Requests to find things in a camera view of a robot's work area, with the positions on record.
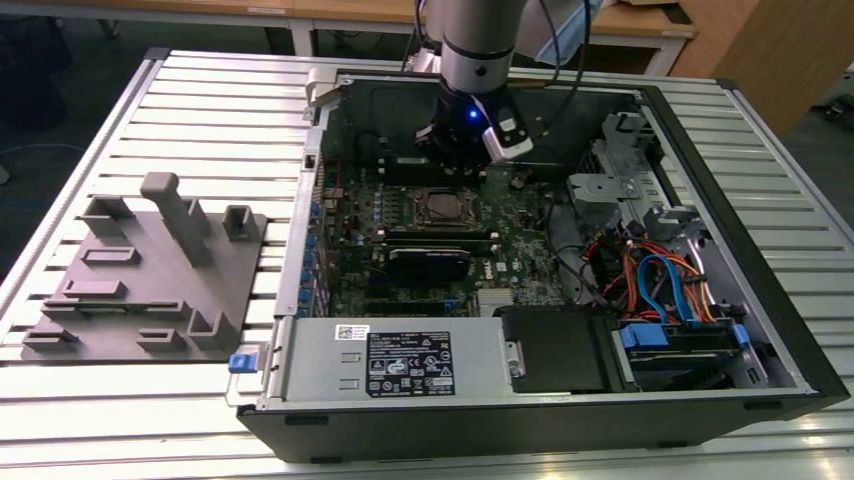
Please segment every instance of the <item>barcode sticker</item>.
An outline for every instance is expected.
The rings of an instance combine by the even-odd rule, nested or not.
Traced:
[[[265,8],[265,7],[247,7],[250,13],[267,13],[270,15],[285,15],[287,10],[285,8]]]

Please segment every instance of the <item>motherboard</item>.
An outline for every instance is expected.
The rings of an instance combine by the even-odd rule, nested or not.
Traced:
[[[478,292],[566,303],[545,237],[550,184],[502,166],[459,187],[383,180],[349,164],[326,176],[331,316],[489,316]]]

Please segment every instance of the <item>wooden table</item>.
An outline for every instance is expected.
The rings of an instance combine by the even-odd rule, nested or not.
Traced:
[[[411,0],[0,0],[0,13],[290,28],[297,55],[314,56],[317,30],[409,34]],[[670,22],[658,7],[614,5],[593,25],[594,45],[656,50],[648,75],[668,75],[693,25]]]
[[[411,0],[293,0],[291,8],[297,54],[306,56],[315,52],[315,30],[410,33],[415,23]],[[645,74],[665,76],[696,36],[697,27],[673,23],[660,7],[618,4],[597,15],[592,43],[654,49]]]

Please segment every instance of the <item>blue cable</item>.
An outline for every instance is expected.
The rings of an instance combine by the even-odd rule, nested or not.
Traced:
[[[668,321],[668,311],[665,307],[662,307],[658,302],[653,299],[650,294],[646,291],[646,266],[650,264],[652,260],[661,260],[668,267],[668,273],[670,274],[670,285],[673,286],[673,298],[677,302],[677,310],[680,311],[680,317],[682,317],[684,322],[694,321],[694,313],[692,312],[692,307],[689,303],[685,301],[685,296],[682,295],[682,280],[680,278],[680,272],[677,272],[677,266],[674,263],[661,255],[650,255],[644,260],[641,260],[641,265],[638,265],[638,290],[641,291],[641,296],[646,303],[656,309],[658,315],[661,316],[662,323]]]

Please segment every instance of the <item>open computer tower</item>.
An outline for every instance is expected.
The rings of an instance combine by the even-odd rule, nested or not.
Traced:
[[[658,88],[584,84],[530,154],[449,176],[437,78],[326,78],[238,411],[279,458],[681,447],[848,398]],[[533,126],[570,92],[513,88]]]

